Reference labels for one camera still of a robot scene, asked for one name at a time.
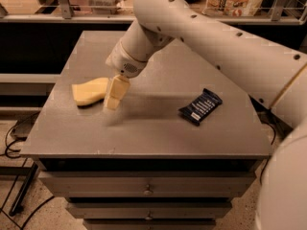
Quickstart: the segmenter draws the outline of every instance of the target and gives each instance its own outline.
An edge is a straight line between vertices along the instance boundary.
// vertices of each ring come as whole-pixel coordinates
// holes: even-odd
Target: black packet
[[[201,121],[222,103],[222,99],[217,94],[204,88],[200,96],[178,111],[183,118],[199,126]]]

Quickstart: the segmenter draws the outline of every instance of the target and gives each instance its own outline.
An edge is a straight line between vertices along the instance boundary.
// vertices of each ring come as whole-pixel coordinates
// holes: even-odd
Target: table
[[[87,229],[212,229],[272,149],[249,96],[182,42],[150,59],[116,111],[77,107],[72,84],[111,78],[124,32],[83,32],[22,155]],[[178,115],[210,89],[223,99],[200,126]]]

